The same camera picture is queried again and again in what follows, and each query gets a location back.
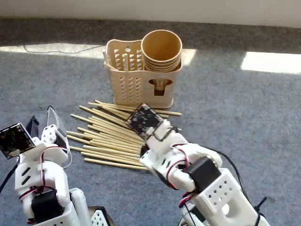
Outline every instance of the plastic basket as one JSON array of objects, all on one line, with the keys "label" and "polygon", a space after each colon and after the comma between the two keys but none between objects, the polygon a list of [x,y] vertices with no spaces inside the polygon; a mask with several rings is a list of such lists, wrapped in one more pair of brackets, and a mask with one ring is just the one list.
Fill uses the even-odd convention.
[{"label": "plastic basket", "polygon": [[[173,72],[158,73],[144,70],[141,40],[110,40],[104,52],[104,65],[108,69],[114,92],[114,103],[138,106],[147,103],[155,108],[169,108],[174,101],[174,86],[181,63]],[[153,79],[168,79],[164,94],[155,95]]]}]

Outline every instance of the cup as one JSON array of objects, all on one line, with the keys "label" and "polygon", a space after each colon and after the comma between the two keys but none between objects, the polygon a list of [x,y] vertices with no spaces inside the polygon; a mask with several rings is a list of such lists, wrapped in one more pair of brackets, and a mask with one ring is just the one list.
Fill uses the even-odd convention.
[{"label": "cup", "polygon": [[164,64],[181,57],[182,41],[171,31],[155,30],[142,39],[141,50],[145,61]]}]

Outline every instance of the stack of paper cups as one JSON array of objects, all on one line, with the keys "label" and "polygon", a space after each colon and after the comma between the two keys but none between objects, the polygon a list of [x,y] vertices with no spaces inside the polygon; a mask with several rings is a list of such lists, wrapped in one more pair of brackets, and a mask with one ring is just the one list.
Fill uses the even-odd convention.
[{"label": "stack of paper cups", "polygon": [[[141,42],[144,69],[167,73],[181,67],[182,41],[178,35],[167,30],[148,33]],[[163,96],[168,79],[153,79],[155,95]]]}]

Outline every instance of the circuit board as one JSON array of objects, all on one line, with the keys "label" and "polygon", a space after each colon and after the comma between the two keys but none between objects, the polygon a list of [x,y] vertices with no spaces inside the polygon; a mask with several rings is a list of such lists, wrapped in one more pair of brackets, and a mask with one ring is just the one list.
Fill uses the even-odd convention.
[{"label": "circuit board", "polygon": [[22,123],[0,130],[0,150],[7,159],[18,156],[35,145]]},{"label": "circuit board", "polygon": [[147,104],[141,104],[127,119],[127,125],[142,139],[147,140],[163,118]]}]

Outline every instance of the pile of chopsticks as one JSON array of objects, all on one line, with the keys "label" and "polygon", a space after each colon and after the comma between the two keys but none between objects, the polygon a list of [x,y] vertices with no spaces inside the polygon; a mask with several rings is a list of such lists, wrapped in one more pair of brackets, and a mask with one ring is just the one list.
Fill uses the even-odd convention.
[{"label": "pile of chopsticks", "polygon": [[[81,109],[92,113],[85,118],[76,114],[72,117],[88,122],[88,129],[77,127],[78,132],[67,131],[69,139],[84,143],[83,147],[70,146],[70,149],[80,151],[85,161],[137,170],[146,170],[139,162],[140,150],[144,141],[126,124],[125,120],[135,111],[135,107],[103,103],[95,100],[89,105],[99,107]],[[161,117],[169,115],[180,116],[181,113],[156,110]]]}]

